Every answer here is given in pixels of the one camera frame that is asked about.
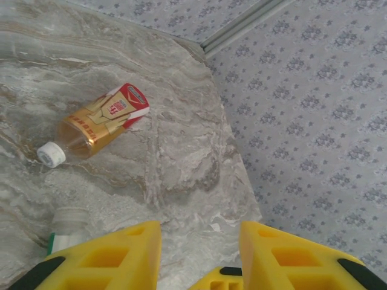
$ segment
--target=red and gold label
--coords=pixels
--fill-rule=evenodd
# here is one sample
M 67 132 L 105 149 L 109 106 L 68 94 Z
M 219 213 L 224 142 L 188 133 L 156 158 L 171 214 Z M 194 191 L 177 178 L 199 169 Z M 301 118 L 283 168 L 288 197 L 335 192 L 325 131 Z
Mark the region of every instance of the red and gold label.
M 145 96 L 125 83 L 64 120 L 83 132 L 94 155 L 148 112 Z

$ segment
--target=marble countertop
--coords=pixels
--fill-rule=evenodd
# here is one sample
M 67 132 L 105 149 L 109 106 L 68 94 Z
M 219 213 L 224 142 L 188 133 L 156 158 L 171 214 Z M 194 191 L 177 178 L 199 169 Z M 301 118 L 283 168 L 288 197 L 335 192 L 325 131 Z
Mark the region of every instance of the marble countertop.
M 239 222 L 261 215 L 199 46 L 57 1 L 0 5 L 0 288 L 44 258 L 60 206 L 86 207 L 93 236 L 159 220 L 158 289 L 238 265 Z M 37 160 L 61 118 L 125 82 L 147 116 L 81 163 Z

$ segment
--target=white plastic bottle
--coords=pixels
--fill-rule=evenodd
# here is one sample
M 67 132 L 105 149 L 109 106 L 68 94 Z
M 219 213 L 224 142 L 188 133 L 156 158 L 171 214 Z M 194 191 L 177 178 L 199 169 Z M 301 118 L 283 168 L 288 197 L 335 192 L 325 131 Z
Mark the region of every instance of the white plastic bottle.
M 50 168 L 71 159 L 87 159 L 149 112 L 145 96 L 125 83 L 64 118 L 53 142 L 37 150 Z
M 89 240 L 88 224 L 89 213 L 85 208 L 58 208 L 52 221 L 47 255 Z

